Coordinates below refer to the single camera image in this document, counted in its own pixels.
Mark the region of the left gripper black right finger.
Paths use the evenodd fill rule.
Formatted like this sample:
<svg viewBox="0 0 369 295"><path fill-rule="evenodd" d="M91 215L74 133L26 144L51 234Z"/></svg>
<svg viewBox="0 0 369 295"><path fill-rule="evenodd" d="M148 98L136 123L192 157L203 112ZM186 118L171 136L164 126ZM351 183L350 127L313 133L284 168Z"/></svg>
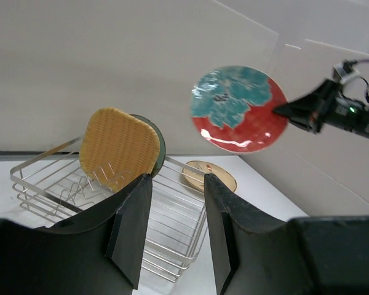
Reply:
<svg viewBox="0 0 369 295"><path fill-rule="evenodd" d="M369 294L369 216L281 221L213 174L204 186L218 294Z"/></svg>

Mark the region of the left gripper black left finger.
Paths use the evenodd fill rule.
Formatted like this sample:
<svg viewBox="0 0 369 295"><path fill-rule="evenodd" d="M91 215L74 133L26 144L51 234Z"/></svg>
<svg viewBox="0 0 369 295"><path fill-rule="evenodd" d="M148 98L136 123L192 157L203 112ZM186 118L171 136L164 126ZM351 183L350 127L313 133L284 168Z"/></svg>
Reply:
<svg viewBox="0 0 369 295"><path fill-rule="evenodd" d="M52 227L0 219L0 294L132 294L153 184L142 174Z"/></svg>

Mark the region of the light blue flower plate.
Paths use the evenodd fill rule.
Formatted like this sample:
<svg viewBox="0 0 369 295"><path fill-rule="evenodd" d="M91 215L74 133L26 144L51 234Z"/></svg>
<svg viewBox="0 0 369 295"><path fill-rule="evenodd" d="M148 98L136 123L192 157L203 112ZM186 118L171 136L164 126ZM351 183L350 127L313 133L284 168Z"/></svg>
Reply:
<svg viewBox="0 0 369 295"><path fill-rule="evenodd" d="M157 156L156 163L154 164L153 170L151 172L151 176L152 176L152 178L154 178L155 176L158 175L158 173L162 169L163 164L165 162L165 156L166 156L165 139L164 139L161 131L159 130L159 128L157 127L157 125L155 123L153 123L152 121L150 121L146 117L138 115L138 114L132 114L132 116L139 119L139 120L141 120L141 121L143 121L143 122L145 122L145 123L147 123L148 125L150 125L154 129L156 134L158 135L158 138L159 138L159 155Z"/></svg>

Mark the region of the red and teal plate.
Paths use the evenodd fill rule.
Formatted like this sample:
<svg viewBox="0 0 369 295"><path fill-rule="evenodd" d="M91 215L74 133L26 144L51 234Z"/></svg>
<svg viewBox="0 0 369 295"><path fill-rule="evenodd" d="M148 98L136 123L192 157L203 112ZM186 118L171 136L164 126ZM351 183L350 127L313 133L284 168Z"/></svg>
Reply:
<svg viewBox="0 0 369 295"><path fill-rule="evenodd" d="M190 116L203 139L236 154L274 144L288 119L273 110L287 102L266 73L248 66L222 66L204 74L191 90Z"/></svg>

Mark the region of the beige floral plate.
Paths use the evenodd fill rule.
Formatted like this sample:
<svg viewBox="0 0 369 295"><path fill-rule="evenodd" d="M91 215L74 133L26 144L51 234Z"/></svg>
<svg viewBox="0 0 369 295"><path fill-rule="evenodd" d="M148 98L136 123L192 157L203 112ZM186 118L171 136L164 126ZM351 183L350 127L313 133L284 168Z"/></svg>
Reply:
<svg viewBox="0 0 369 295"><path fill-rule="evenodd" d="M203 171L205 174L215 174L231 191L235 192L237 189L237 181L228 171L215 165L214 163L205 162L201 160L192 160L186 163L188 166L197 170ZM193 172L188 168L182 169L182 174L187 182L197 189L204 191L204 176L198 172Z"/></svg>

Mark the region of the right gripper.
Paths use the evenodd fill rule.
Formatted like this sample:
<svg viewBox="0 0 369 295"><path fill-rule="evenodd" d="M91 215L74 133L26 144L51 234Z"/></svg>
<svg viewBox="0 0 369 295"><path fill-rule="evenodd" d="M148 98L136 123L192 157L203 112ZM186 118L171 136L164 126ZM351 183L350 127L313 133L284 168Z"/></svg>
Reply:
<svg viewBox="0 0 369 295"><path fill-rule="evenodd" d="M369 97L366 103L343 96L343 86L325 79L316 89L289 103L276 106L272 112L309 133L319 133L331 125L369 139Z"/></svg>

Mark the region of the orange woven oval plate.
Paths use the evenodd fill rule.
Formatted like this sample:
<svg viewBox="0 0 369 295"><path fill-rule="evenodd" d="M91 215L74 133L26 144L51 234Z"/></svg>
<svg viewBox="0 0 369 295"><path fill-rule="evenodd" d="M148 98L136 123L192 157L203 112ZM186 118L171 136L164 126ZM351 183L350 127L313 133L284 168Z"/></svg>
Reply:
<svg viewBox="0 0 369 295"><path fill-rule="evenodd" d="M116 108L101 108L87 125L79 163L85 174L117 192L142 174L150 174L160 154L154 129Z"/></svg>

